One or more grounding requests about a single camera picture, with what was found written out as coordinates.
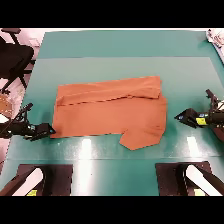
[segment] black metal plate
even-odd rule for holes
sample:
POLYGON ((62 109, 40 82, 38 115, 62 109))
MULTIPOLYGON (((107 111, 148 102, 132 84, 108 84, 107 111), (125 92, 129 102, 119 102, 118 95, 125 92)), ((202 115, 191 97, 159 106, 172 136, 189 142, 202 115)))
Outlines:
MULTIPOLYGON (((51 196, 70 196, 73 165, 61 164, 20 164, 17 175, 25 173, 34 167, 49 167, 53 172, 54 178, 51 189, 51 196)), ((35 187, 37 196, 42 195, 43 181, 35 187)))
MULTIPOLYGON (((212 173, 209 162, 183 162, 183 163, 156 163, 156 175, 160 196, 180 196, 176 181, 176 167, 179 164, 193 164, 199 168, 212 173)), ((194 195, 193 189, 190 189, 190 195, 194 195)))

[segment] teal tabletop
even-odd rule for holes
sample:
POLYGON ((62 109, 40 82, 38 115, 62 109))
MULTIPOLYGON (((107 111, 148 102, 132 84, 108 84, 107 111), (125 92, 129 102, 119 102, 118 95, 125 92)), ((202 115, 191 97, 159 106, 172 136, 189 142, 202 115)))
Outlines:
POLYGON ((19 164, 73 164, 72 195, 158 195, 157 162, 209 161, 224 181, 224 143, 209 128, 192 129, 174 116, 207 111, 206 89, 224 98, 224 69, 205 32, 81 31, 44 37, 23 105, 33 124, 52 123, 58 85, 158 75, 168 101, 160 144, 130 151, 120 135, 45 138, 13 136, 0 188, 19 164))

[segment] yellow label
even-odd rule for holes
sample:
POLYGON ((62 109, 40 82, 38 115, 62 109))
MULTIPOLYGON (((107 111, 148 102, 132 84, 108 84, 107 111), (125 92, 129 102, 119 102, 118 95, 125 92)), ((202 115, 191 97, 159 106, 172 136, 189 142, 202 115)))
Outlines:
POLYGON ((195 196, 205 196, 205 192, 201 189, 194 189, 195 196))
POLYGON ((199 125, 207 125, 206 124, 206 121, 205 121, 205 118, 196 118, 196 121, 199 125))
POLYGON ((30 191, 26 196, 37 196, 37 190, 30 191))

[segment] chair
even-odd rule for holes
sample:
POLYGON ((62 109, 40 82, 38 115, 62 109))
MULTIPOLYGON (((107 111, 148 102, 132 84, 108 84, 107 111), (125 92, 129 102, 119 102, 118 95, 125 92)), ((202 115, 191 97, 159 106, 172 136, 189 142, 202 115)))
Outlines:
POLYGON ((15 34, 20 33, 19 28, 3 28, 2 32, 9 33, 15 44, 6 43, 0 37, 0 79, 8 79, 8 82, 0 89, 1 93, 9 94, 10 91, 6 90, 8 86, 19 77, 24 88, 27 87, 24 74, 31 73, 31 70, 25 70, 34 55, 34 50, 30 46, 20 45, 15 34))

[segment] cloth fold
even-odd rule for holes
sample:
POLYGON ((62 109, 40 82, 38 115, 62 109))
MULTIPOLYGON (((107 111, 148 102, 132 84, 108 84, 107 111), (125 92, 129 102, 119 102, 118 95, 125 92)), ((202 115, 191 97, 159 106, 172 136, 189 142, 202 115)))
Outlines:
POLYGON ((158 144, 166 126, 159 76, 58 87, 52 138, 123 134, 131 150, 158 144))

